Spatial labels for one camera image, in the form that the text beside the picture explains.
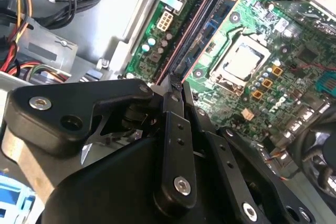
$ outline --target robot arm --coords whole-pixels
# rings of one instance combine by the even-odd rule
[[[216,131],[187,82],[30,86],[7,99],[2,151],[46,204],[42,223],[315,223],[232,129]],[[142,138],[82,168],[88,139]]]

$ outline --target metal plate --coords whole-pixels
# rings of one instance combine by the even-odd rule
[[[62,29],[54,30],[56,35],[78,45],[77,55],[92,63],[99,58],[111,59],[119,41],[134,41],[128,32],[142,20],[134,14],[144,10],[142,0],[102,0],[96,7],[77,14],[72,23]],[[42,17],[55,13],[63,4],[53,4],[48,0],[32,0],[33,16]],[[10,7],[15,9],[15,0]]]

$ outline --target bolt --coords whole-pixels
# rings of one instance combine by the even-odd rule
[[[191,186],[184,177],[177,177],[174,179],[175,189],[182,195],[187,196],[191,192]]]
[[[140,90],[145,92],[145,93],[148,93],[148,87],[145,86],[145,85],[140,85]]]
[[[198,109],[197,111],[199,112],[200,115],[205,115],[205,111],[204,110]]]
[[[257,219],[258,219],[257,213],[256,213],[256,211],[254,210],[254,208],[249,203],[245,202],[243,204],[243,210],[244,210],[244,213],[247,215],[247,217],[251,221],[253,221],[253,222],[257,221]]]
[[[174,95],[174,94],[172,94],[172,99],[173,99],[175,102],[178,102],[178,101],[179,101],[179,99],[177,98],[177,96]]]
[[[33,97],[29,100],[29,105],[36,110],[48,110],[51,102],[45,97]]]
[[[233,133],[232,133],[232,131],[231,131],[231,130],[229,130],[229,129],[226,129],[226,134],[228,134],[229,136],[233,136]]]
[[[309,215],[303,209],[300,208],[299,211],[307,222],[311,222]]]
[[[61,45],[64,46],[64,47],[66,47],[68,45],[68,42],[65,41],[65,40],[61,40]]]

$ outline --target green circuit board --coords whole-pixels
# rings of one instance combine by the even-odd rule
[[[336,57],[336,47],[319,32],[300,26],[276,8],[268,10],[265,8],[267,2],[240,0],[232,10],[240,14],[240,21],[232,22],[227,18],[222,22],[208,44],[212,50],[202,52],[187,79],[196,105],[203,108],[218,127],[235,127],[242,135],[257,141],[262,141],[269,132],[281,135],[290,129],[294,120],[310,107],[304,99],[300,99],[304,94],[320,98],[321,94],[315,91],[314,84],[324,70],[314,64],[334,66]],[[279,29],[281,24],[286,29]],[[210,78],[211,69],[238,33],[261,35],[271,52],[240,96],[215,84]],[[263,77],[264,73],[268,73],[266,78]],[[266,88],[261,84],[252,92],[250,87],[255,82],[262,83],[260,77],[269,80],[271,85],[267,83]],[[285,98],[284,90],[289,94]],[[281,105],[272,110],[275,102],[279,101]],[[248,115],[253,115],[253,118],[240,123],[244,110],[248,110]]]
[[[160,2],[151,21],[146,28],[138,48],[133,54],[132,60],[129,63],[126,74],[131,73],[135,78],[140,78],[146,82],[151,82],[158,67],[164,61],[168,48],[171,46],[174,37],[177,35],[179,29],[183,25],[187,14],[193,7],[196,0],[186,0],[186,4],[181,10],[180,15],[173,14],[173,21],[167,31],[161,31],[157,28],[157,23],[165,11],[165,4]],[[143,45],[148,44],[148,39],[155,39],[155,45],[150,47],[148,52],[142,49]]]

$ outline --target capacitor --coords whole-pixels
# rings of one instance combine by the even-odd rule
[[[267,10],[273,10],[274,9],[274,4],[269,2],[269,1],[266,1],[264,3],[264,8],[267,9]]]
[[[276,103],[277,102],[277,100],[274,97],[268,97],[267,101],[270,102],[270,103]]]
[[[287,91],[287,89],[284,86],[282,86],[282,85],[278,86],[277,90],[280,91],[280,92],[282,92],[282,93],[286,93],[286,91]]]
[[[166,35],[166,39],[167,39],[167,40],[171,40],[172,38],[173,38],[173,35],[172,35],[172,34],[168,33],[168,34]]]
[[[252,92],[254,92],[254,91],[256,91],[256,90],[257,90],[257,88],[256,88],[256,87],[254,87],[254,86],[252,86],[252,85],[251,85],[251,86],[249,86],[248,88],[249,88],[249,89],[250,89]]]
[[[262,77],[262,76],[258,76],[258,77],[257,77],[257,80],[260,81],[260,82],[263,82],[263,81],[265,80],[265,78]]]
[[[264,123],[267,125],[268,128],[272,128],[272,124],[268,120],[264,120]]]
[[[256,86],[256,87],[260,87],[261,84],[260,84],[260,82],[255,81],[255,82],[253,83],[253,85]]]
[[[147,42],[148,42],[148,45],[150,45],[151,47],[156,44],[156,40],[154,38],[149,38]]]
[[[161,45],[162,47],[168,46],[168,41],[166,41],[165,39],[161,40]]]
[[[164,49],[163,49],[162,47],[159,47],[159,48],[158,48],[158,53],[159,53],[159,54],[163,54],[163,52],[164,52]]]
[[[151,49],[151,47],[150,47],[148,44],[143,44],[143,45],[141,46],[141,49],[142,49],[142,51],[144,51],[144,52],[148,52],[148,51]]]
[[[264,106],[260,106],[259,110],[262,112],[262,113],[268,113],[268,109],[265,108]]]

